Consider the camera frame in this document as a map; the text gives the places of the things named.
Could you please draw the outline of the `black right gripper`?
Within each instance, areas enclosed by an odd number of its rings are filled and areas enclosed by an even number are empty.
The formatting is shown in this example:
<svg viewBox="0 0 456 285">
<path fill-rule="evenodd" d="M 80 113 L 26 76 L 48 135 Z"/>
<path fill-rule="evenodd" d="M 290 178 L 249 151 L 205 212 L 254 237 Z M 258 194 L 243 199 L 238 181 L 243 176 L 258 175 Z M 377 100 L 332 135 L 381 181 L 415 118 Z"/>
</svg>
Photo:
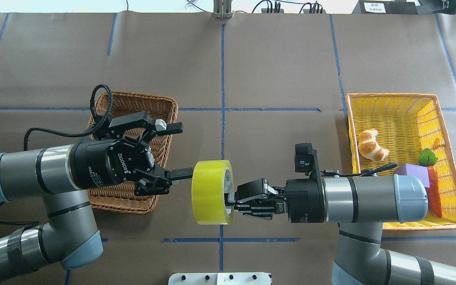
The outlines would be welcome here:
<svg viewBox="0 0 456 285">
<path fill-rule="evenodd" d="M 325 195 L 315 179 L 287 180 L 284 187 L 270 186 L 267 179 L 258 179 L 237 186 L 234 194 L 225 194 L 230 216 L 240 213 L 271 220 L 286 214 L 291 223 L 325 222 Z"/>
</svg>

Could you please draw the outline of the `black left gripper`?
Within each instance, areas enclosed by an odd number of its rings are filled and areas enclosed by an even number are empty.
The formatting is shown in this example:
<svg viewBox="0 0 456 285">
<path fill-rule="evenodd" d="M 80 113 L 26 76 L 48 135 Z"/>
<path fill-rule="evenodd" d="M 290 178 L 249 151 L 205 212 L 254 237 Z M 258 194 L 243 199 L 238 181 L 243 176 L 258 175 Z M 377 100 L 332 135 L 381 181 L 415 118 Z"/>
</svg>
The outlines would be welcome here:
<svg viewBox="0 0 456 285">
<path fill-rule="evenodd" d="M 154 160 L 150 142 L 180 133 L 183 123 L 167 124 L 152 119 L 149 112 L 114 118 L 95 133 L 95 141 L 80 142 L 71 150 L 72 181 L 84 190 L 134 182 L 136 196 L 165 195 L 172 181 L 191 179 L 194 169 L 163 169 Z"/>
</svg>

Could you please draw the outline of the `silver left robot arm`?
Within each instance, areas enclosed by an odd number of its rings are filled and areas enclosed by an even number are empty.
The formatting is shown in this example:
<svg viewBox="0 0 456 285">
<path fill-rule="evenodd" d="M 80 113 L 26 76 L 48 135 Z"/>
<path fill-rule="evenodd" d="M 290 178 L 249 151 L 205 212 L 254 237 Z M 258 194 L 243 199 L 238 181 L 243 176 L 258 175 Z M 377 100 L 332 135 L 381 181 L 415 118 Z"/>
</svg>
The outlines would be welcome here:
<svg viewBox="0 0 456 285">
<path fill-rule="evenodd" d="M 162 168 L 150 142 L 182 131 L 182 123 L 152 119 L 147 111 L 98 116 L 76 144 L 1 153 L 0 203 L 40 197 L 48 222 L 0 238 L 0 282 L 49 264 L 71 270 L 99 258 L 103 242 L 87 190 L 133 182 L 136 196 L 169 193 L 192 177 L 192 168 Z"/>
</svg>

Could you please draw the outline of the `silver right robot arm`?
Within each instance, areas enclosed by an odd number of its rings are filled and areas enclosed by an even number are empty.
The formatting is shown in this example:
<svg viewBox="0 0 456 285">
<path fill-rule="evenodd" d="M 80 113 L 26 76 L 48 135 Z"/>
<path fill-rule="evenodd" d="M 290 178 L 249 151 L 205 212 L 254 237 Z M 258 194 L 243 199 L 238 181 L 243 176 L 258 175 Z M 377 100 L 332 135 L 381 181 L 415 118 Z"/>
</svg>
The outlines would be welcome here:
<svg viewBox="0 0 456 285">
<path fill-rule="evenodd" d="M 414 222 L 427 212 L 426 190 L 413 176 L 313 177 L 282 188 L 266 179 L 226 186 L 227 207 L 271 220 L 331 222 L 339 226 L 333 285 L 456 285 L 456 267 L 381 247 L 384 222 Z"/>
</svg>

